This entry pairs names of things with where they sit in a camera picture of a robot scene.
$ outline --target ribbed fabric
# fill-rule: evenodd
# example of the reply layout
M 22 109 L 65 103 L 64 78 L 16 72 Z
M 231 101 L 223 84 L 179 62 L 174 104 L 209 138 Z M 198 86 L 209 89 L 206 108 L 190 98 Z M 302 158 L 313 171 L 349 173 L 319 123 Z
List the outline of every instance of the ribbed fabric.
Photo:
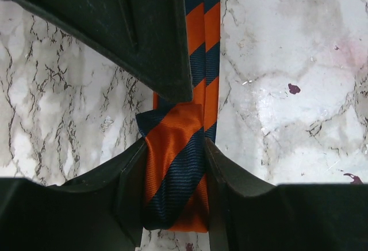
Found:
M 215 140 L 219 98 L 220 0 L 185 0 L 193 101 L 137 115 L 147 142 L 143 204 L 146 229 L 206 232 L 204 137 Z

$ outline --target necktie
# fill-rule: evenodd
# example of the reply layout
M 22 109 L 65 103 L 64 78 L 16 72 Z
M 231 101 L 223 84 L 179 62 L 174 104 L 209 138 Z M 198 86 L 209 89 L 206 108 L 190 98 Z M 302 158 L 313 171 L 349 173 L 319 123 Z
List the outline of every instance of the necktie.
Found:
M 193 101 L 137 115 L 148 146 L 143 225 L 206 232 L 204 137 L 215 140 L 219 97 L 220 0 L 185 0 Z

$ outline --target marble surface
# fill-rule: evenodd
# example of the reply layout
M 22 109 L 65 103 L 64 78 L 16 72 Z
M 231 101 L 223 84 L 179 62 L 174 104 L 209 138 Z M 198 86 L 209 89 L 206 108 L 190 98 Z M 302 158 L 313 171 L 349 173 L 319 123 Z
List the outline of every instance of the marble surface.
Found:
M 221 0 L 216 145 L 273 184 L 368 181 L 368 0 Z M 62 184 L 124 151 L 152 92 L 0 1 L 0 176 Z M 208 251 L 144 231 L 138 250 Z

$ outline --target dark red spot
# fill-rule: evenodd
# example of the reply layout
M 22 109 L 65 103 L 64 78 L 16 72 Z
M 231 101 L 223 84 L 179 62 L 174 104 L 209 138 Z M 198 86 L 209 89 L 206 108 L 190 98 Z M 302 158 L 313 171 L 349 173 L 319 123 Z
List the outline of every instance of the dark red spot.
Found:
M 358 176 L 355 176 L 351 173 L 345 173 L 344 176 L 349 176 L 352 178 L 352 181 L 350 182 L 350 184 L 354 184 L 354 185 L 363 184 L 363 181 Z
M 289 87 L 289 92 L 291 92 L 291 94 L 300 93 L 300 88 L 297 85 L 293 85 L 293 84 L 289 83 L 288 87 Z
M 185 248 L 186 251 L 194 251 L 193 244 L 186 244 Z

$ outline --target black plastic part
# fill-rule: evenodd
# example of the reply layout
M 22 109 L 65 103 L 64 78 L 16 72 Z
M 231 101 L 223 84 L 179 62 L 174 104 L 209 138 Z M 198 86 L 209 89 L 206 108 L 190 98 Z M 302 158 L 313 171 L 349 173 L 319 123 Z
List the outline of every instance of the black plastic part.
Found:
M 0 250 L 133 251 L 143 231 L 146 156 L 140 139 L 60 187 L 0 179 Z
M 184 0 L 11 0 L 62 28 L 169 102 L 192 100 Z
M 367 185 L 273 187 L 206 140 L 211 251 L 368 250 Z

